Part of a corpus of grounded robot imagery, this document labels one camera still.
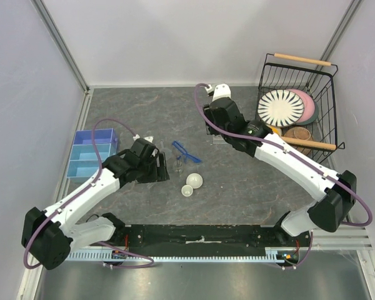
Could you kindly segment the clear test tube rack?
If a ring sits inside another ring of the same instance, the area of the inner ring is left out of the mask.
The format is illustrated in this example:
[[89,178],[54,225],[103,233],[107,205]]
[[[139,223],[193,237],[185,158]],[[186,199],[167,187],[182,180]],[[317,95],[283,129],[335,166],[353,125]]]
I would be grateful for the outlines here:
[[212,143],[213,144],[227,144],[227,142],[224,140],[224,138],[220,135],[213,136],[212,137]]

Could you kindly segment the black wire dish basket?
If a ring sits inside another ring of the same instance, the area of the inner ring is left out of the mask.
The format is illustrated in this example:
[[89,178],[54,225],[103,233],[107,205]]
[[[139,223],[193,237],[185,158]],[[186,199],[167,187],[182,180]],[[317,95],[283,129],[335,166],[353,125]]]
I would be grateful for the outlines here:
[[334,88],[335,64],[319,65],[314,62],[293,61],[278,54],[267,53],[257,87],[257,100],[277,89],[298,89],[315,103],[316,117],[303,127],[316,142],[332,144],[344,149],[345,142],[338,138],[338,122]]

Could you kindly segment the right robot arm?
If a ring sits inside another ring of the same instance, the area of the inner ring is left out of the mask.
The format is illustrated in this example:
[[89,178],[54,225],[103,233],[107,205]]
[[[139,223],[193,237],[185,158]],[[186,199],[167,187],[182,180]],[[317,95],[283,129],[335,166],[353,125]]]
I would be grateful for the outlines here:
[[343,224],[356,202],[353,173],[338,173],[317,164],[261,121],[245,120],[236,103],[228,97],[199,107],[199,112],[208,134],[220,135],[235,150],[278,169],[312,197],[311,204],[287,212],[279,220],[273,232],[279,245],[288,246],[296,236],[314,228],[333,233]]

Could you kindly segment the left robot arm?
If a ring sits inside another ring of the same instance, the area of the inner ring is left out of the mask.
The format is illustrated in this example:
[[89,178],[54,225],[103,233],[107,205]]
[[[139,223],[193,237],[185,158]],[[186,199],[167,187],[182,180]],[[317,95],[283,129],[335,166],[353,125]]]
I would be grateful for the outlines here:
[[107,196],[129,183],[167,181],[166,155],[151,141],[137,138],[129,149],[109,156],[98,170],[71,194],[46,209],[30,209],[24,217],[21,244],[28,256],[47,270],[57,268],[71,252],[99,242],[112,246],[124,241],[124,223],[106,213],[91,222],[78,221]]

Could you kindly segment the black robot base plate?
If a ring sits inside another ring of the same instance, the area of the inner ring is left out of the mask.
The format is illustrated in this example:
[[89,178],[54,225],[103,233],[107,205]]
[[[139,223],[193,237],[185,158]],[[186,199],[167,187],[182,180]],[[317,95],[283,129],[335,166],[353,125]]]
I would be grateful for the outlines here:
[[308,231],[291,237],[278,227],[242,224],[133,224],[106,241],[144,256],[260,256],[266,248],[305,248],[309,242]]

